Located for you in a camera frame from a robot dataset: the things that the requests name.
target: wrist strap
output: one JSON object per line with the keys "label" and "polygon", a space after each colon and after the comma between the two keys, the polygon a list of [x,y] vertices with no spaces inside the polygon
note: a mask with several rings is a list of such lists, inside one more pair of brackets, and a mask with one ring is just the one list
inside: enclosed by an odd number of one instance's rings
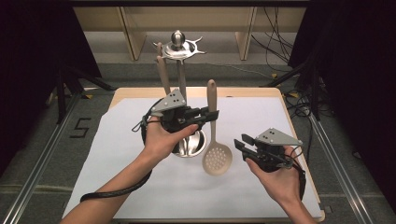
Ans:
{"label": "wrist strap", "polygon": [[114,190],[114,191],[109,191],[109,192],[94,192],[94,193],[88,193],[84,194],[81,199],[79,200],[81,203],[89,200],[89,199],[100,199],[100,198],[113,198],[113,197],[118,197],[124,194],[131,193],[132,191],[135,191],[137,189],[140,189],[146,182],[149,180],[149,177],[151,176],[152,170],[148,172],[148,174],[143,177],[137,184],[127,188],[127,189],[119,189],[119,190]]}

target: white sheet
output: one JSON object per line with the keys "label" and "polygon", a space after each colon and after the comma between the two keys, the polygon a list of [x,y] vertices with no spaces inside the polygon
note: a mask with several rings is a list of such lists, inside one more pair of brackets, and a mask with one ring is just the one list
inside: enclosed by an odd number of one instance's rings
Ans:
{"label": "white sheet", "polygon": [[[143,142],[140,132],[131,129],[157,100],[124,99],[103,115],[64,215],[83,194],[100,188],[138,155]],[[189,105],[207,106],[206,98],[190,98]],[[227,173],[218,177],[206,174],[202,168],[204,153],[193,158],[171,154],[153,170],[146,185],[131,194],[115,218],[287,217],[233,146],[233,140],[241,140],[242,133],[255,137],[270,127],[292,135],[279,98],[221,97],[218,110],[217,140],[233,152]],[[203,131],[208,146],[209,123]],[[313,217],[321,217],[310,181],[303,202]]]}

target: printed number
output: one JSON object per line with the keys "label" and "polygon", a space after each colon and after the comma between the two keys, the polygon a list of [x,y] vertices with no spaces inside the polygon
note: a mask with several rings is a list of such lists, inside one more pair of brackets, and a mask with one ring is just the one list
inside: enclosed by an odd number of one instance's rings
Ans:
{"label": "printed number", "polygon": [[83,135],[70,135],[70,138],[85,138],[85,134],[87,134],[87,131],[88,131],[90,128],[78,127],[78,126],[79,126],[79,123],[80,123],[82,120],[91,120],[91,118],[80,118],[80,119],[78,119],[78,121],[77,121],[75,130],[84,130],[84,134],[83,134]]}

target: wooden handle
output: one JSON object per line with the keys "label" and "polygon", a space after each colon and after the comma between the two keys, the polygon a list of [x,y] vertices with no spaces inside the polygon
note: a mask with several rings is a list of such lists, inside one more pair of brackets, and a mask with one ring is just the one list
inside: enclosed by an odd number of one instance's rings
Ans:
{"label": "wooden handle", "polygon": [[[218,88],[216,87],[216,82],[213,79],[210,79],[207,82],[206,96],[207,96],[207,106],[209,107],[209,112],[216,111],[218,107]],[[210,121],[210,137],[212,142],[216,141],[215,120]]]}
{"label": "wooden handle", "polygon": [[186,83],[186,72],[184,70],[184,64],[182,61],[177,60],[177,73],[178,73],[178,87],[180,88],[181,95],[183,95],[184,100],[187,102],[187,83]]}
{"label": "wooden handle", "polygon": [[216,111],[218,107],[218,88],[215,80],[213,79],[210,79],[207,82],[206,96],[209,112]]}
{"label": "wooden handle", "polygon": [[161,83],[165,89],[165,93],[169,94],[171,92],[171,87],[169,85],[168,71],[166,70],[166,63],[161,56],[157,56],[157,68],[160,73]]}
{"label": "wooden handle", "polygon": [[157,44],[157,55],[163,56],[163,43],[158,42]]}

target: tripod leg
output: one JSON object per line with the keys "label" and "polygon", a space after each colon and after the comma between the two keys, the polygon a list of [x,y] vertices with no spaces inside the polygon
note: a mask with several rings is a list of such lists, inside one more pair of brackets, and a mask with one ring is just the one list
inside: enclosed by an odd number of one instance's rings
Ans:
{"label": "tripod leg", "polygon": [[275,87],[279,85],[280,83],[288,80],[291,77],[294,77],[295,75],[302,73],[302,71],[305,69],[305,63],[302,63],[295,67],[293,70],[289,71],[287,74],[283,75],[282,77],[274,80],[273,82],[267,84],[265,87]]}
{"label": "tripod leg", "polygon": [[318,109],[318,88],[319,88],[319,84],[318,84],[318,80],[319,80],[319,74],[318,74],[318,69],[316,66],[313,67],[313,74],[312,74],[312,85],[311,85],[311,111],[313,113],[313,115],[315,116],[315,118],[317,120],[320,120],[319,117],[319,109]]}
{"label": "tripod leg", "polygon": [[95,84],[95,85],[97,85],[97,86],[103,88],[103,89],[106,90],[106,91],[115,91],[115,90],[117,89],[117,88],[112,87],[112,86],[106,84],[105,82],[103,82],[103,81],[101,81],[101,80],[95,78],[95,77],[91,77],[91,76],[89,76],[88,74],[85,74],[84,72],[78,70],[77,68],[70,67],[70,66],[68,66],[67,68],[68,68],[72,73],[74,73],[74,74],[76,74],[76,75],[79,75],[80,77],[83,77],[83,78],[87,79],[87,80],[90,81],[91,83],[93,83],[93,84]]}
{"label": "tripod leg", "polygon": [[58,121],[57,123],[61,123],[64,119],[64,115],[66,114],[66,100],[64,97],[64,79],[62,75],[62,70],[59,71],[58,77],[56,80],[56,91],[58,95]]}

